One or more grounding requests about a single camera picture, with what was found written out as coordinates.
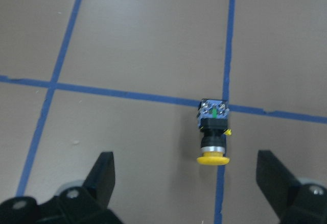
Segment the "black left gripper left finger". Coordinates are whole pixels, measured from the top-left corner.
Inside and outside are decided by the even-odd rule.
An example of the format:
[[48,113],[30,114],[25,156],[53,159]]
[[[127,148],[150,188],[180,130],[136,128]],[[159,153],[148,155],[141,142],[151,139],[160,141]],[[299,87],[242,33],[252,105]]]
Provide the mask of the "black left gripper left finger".
[[102,152],[84,181],[69,183],[56,195],[56,205],[61,214],[112,214],[113,190],[113,152]]

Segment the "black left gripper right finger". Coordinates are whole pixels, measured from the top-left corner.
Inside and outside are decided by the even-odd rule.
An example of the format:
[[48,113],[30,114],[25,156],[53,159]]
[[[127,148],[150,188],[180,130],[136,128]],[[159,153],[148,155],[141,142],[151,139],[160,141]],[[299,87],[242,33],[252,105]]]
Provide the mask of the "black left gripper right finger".
[[297,178],[272,151],[258,151],[256,183],[277,216],[326,216],[326,185]]

